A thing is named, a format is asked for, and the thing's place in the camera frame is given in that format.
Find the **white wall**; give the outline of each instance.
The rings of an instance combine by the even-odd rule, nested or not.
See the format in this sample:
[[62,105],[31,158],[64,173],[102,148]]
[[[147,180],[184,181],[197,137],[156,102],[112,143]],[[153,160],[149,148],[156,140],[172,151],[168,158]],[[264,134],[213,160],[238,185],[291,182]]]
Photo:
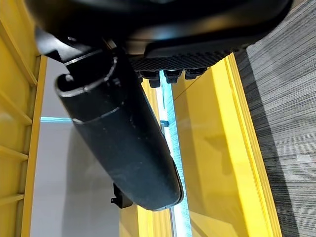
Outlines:
[[[67,72],[48,61],[42,116],[66,117],[53,91]],[[71,123],[42,123],[35,175],[31,237],[118,237],[112,181]]]

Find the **textured black plastic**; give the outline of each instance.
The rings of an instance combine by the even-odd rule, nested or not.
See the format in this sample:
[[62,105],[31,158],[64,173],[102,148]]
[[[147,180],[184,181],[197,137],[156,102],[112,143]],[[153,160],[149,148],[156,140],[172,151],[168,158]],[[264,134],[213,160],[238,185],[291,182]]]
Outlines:
[[119,189],[148,210],[179,203],[183,198],[181,181],[131,66],[118,61],[110,79],[78,88],[72,83],[76,79],[67,81],[65,75],[60,76],[57,94]]

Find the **yellow wooden slat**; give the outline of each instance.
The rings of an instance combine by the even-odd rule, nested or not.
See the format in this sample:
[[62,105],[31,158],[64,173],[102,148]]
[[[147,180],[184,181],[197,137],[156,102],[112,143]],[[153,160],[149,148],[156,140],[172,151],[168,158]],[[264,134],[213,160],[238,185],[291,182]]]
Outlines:
[[0,104],[15,119],[25,125],[31,125],[32,120],[20,108],[18,108],[2,91],[0,91]]
[[22,200],[23,197],[24,197],[23,194],[17,194],[17,195],[12,195],[8,197],[0,197],[0,206]]
[[9,148],[0,146],[0,158],[9,158],[9,159],[16,159],[19,161],[25,161],[28,159],[28,156],[26,154],[16,152]]
[[33,75],[30,68],[27,66],[26,62],[23,60],[22,54],[15,43],[13,37],[11,36],[8,27],[5,25],[5,22],[0,18],[0,36],[4,40],[8,49],[10,50],[14,60],[19,66],[21,72],[24,74],[25,78],[28,80],[31,86],[37,85],[35,76]]
[[42,56],[40,59],[39,83],[38,83],[36,99],[35,99],[35,109],[34,109],[34,116],[33,116],[29,160],[28,160],[28,165],[27,165],[21,237],[30,236],[33,190],[34,190],[34,181],[35,181],[35,167],[36,167],[36,158],[37,158],[39,135],[40,135],[40,115],[41,115],[43,94],[44,94],[46,65],[47,65],[47,58],[45,56]]

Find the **striped carpet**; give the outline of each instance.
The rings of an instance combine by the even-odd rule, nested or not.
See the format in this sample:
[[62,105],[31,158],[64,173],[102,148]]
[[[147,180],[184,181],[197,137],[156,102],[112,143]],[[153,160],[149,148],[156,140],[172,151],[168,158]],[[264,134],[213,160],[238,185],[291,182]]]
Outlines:
[[316,0],[236,61],[283,237],[316,237]]

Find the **yellow panel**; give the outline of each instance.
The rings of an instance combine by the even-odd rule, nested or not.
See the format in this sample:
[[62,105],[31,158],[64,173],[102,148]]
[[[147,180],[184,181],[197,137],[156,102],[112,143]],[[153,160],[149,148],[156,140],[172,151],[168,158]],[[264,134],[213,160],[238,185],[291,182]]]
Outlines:
[[227,59],[173,86],[194,236],[273,236],[246,145]]
[[183,91],[185,91],[187,88],[189,88],[192,83],[196,81],[196,79],[193,80],[185,80],[185,72],[182,72],[181,76],[179,77],[180,81],[182,81],[182,86],[177,86],[176,84],[171,84],[172,87],[172,95],[173,98],[176,99],[178,98]]
[[22,152],[24,147],[25,126],[15,120],[0,104],[0,145]]
[[30,234],[47,61],[33,34],[23,1],[0,0],[0,237]]
[[28,109],[30,85],[0,38],[0,90],[22,111]]
[[35,56],[38,55],[33,32],[29,32],[29,19],[21,14],[18,3],[20,0],[0,0],[0,19],[9,27],[22,57],[32,72],[35,71]]
[[0,236],[15,236],[15,218],[17,203],[0,206]]
[[0,198],[18,193],[21,163],[0,157]]
[[120,210],[120,237],[139,237],[137,206],[133,205]]

